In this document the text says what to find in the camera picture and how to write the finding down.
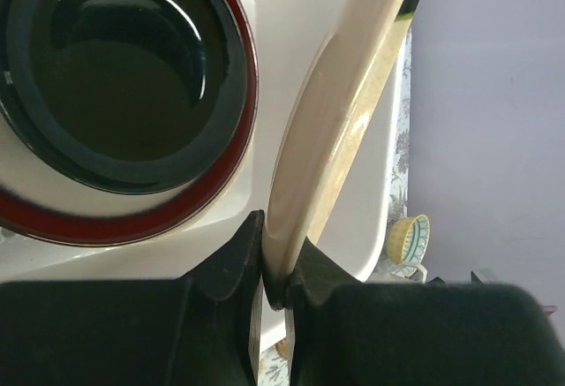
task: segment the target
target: wall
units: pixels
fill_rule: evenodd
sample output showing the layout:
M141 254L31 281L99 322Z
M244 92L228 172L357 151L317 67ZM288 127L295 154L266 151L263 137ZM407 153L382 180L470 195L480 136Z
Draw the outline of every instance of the wall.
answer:
M565 0L422 0L409 211L431 276L491 268L560 311L565 344Z

